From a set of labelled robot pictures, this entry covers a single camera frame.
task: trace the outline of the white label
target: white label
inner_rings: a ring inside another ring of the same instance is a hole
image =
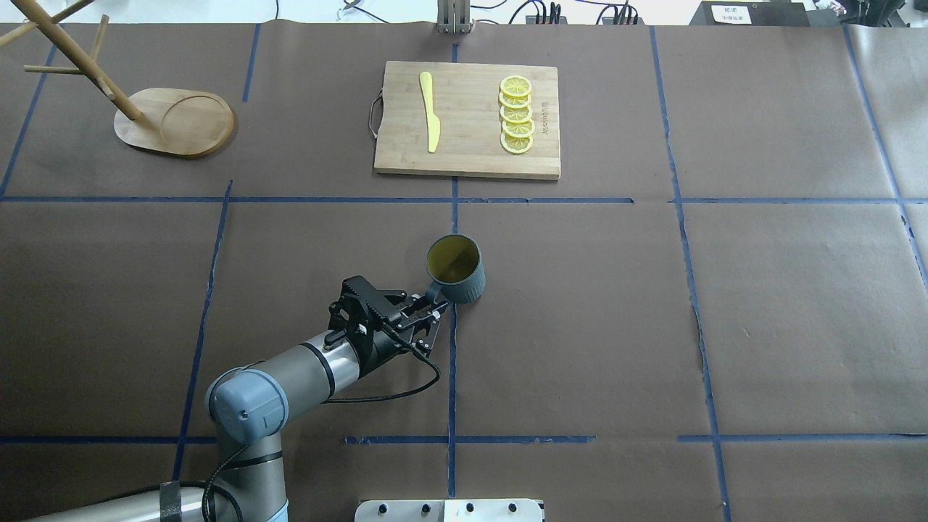
[[[712,18],[718,23],[741,23],[751,25],[748,6],[712,6]]]

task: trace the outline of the knife handle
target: knife handle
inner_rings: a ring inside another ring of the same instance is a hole
[[[419,73],[419,86],[422,87],[422,99],[425,100],[425,113],[434,114],[432,109],[432,73],[423,71]]]

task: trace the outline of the gray tape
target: gray tape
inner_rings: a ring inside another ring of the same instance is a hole
[[[180,482],[165,482],[160,492],[161,522],[181,522]]]

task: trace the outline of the blue mug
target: blue mug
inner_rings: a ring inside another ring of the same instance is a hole
[[[425,256],[425,269],[432,278],[426,293],[432,300],[441,293],[458,305],[472,303],[486,286],[480,247],[462,234],[450,234],[432,243]]]

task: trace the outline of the knife blade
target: knife blade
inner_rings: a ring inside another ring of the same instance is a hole
[[[423,71],[419,74],[419,87],[422,88],[422,100],[425,102],[425,123],[429,129],[429,152],[438,149],[438,138],[442,134],[442,122],[435,115],[432,105],[432,73]]]

